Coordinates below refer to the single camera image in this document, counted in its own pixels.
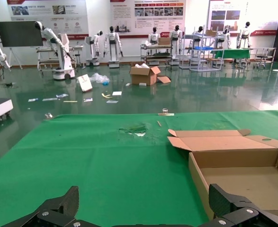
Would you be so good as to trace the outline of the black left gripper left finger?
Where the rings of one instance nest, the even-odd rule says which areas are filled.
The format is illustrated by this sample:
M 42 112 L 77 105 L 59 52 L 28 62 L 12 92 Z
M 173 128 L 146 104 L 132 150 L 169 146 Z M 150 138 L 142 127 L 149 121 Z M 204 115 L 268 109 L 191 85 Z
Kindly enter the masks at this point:
M 34 212 L 5 224 L 6 227 L 87 227 L 76 219 L 79 187 L 72 186 L 65 195 L 45 200 Z

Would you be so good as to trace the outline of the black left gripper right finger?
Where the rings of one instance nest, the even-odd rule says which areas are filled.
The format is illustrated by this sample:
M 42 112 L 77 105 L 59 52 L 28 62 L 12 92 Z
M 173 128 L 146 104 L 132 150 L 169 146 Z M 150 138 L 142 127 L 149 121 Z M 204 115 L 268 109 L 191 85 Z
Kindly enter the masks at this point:
M 278 216 L 261 210 L 244 196 L 225 192 L 219 185 L 209 186 L 209 206 L 215 219 L 202 227 L 278 227 Z

